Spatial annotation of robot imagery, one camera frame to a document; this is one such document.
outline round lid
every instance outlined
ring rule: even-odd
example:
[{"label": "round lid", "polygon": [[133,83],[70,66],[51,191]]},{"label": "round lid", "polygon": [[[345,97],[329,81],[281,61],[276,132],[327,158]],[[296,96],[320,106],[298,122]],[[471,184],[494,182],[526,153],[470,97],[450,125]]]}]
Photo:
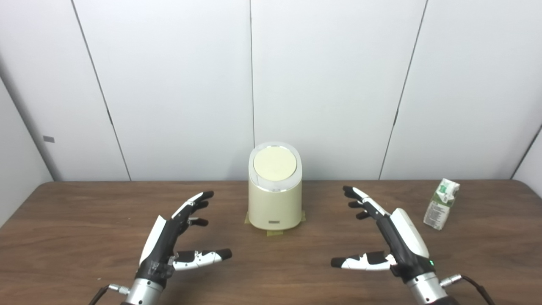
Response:
[{"label": "round lid", "polygon": [[294,154],[281,146],[269,146],[254,157],[254,169],[269,181],[281,181],[290,177],[298,167]]}]

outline green and white carton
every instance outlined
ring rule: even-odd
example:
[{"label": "green and white carton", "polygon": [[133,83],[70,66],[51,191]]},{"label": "green and white carton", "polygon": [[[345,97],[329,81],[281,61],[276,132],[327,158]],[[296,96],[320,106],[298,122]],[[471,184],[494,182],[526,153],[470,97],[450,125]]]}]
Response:
[{"label": "green and white carton", "polygon": [[431,198],[431,202],[423,218],[423,223],[437,230],[442,230],[450,214],[450,209],[454,205],[458,190],[459,183],[442,179],[433,194],[433,198]]}]

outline cable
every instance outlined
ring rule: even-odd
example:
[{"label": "cable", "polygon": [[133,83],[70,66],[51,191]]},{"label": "cable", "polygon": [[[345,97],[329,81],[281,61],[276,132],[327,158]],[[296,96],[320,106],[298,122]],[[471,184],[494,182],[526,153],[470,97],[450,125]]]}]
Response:
[{"label": "cable", "polygon": [[105,294],[107,289],[109,289],[109,285],[100,288],[100,290],[98,290],[98,292],[92,298],[91,302],[88,305],[95,305],[98,302],[98,300]]},{"label": "cable", "polygon": [[482,295],[483,299],[486,300],[486,302],[487,302],[489,305],[495,305],[495,302],[493,302],[493,300],[491,299],[491,297],[489,296],[489,294],[487,294],[487,291],[486,291],[486,289],[485,289],[483,286],[478,285],[478,283],[476,283],[476,282],[475,282],[474,280],[472,280],[470,277],[461,275],[461,278],[463,278],[465,281],[471,283],[474,287],[476,287],[476,290],[478,290],[478,292]]}]

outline robotic hand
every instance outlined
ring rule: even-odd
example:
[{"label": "robotic hand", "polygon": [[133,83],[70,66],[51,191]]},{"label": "robotic hand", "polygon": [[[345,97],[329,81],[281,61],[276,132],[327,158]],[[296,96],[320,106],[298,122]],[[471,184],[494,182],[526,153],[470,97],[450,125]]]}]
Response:
[{"label": "robotic hand", "polygon": [[121,305],[155,305],[166,288],[167,279],[175,271],[199,268],[230,258],[230,249],[173,252],[177,237],[189,226],[206,226],[209,223],[205,219],[192,218],[190,215],[206,208],[209,205],[207,199],[213,195],[212,191],[195,195],[181,205],[168,220],[158,216],[143,247],[132,288],[110,284],[100,289],[90,305],[95,304],[107,289],[127,295]]},{"label": "robotic hand", "polygon": [[435,267],[429,259],[429,251],[416,227],[401,209],[392,214],[384,210],[371,197],[355,187],[343,187],[345,196],[356,201],[350,202],[351,208],[363,208],[356,215],[357,219],[373,217],[390,247],[390,254],[384,251],[370,252],[350,257],[337,257],[331,260],[331,266],[355,270],[391,270],[400,277],[411,290],[419,305],[459,305],[446,294],[443,287],[461,280],[461,275],[449,277],[440,282],[435,275]]}]

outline small gray sticker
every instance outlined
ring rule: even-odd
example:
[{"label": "small gray sticker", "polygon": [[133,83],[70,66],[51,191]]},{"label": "small gray sticker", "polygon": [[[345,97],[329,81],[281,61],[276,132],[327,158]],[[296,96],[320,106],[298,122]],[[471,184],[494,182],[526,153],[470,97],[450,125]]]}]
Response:
[{"label": "small gray sticker", "polygon": [[45,142],[55,143],[55,138],[53,138],[53,137],[43,136],[43,140]]}]

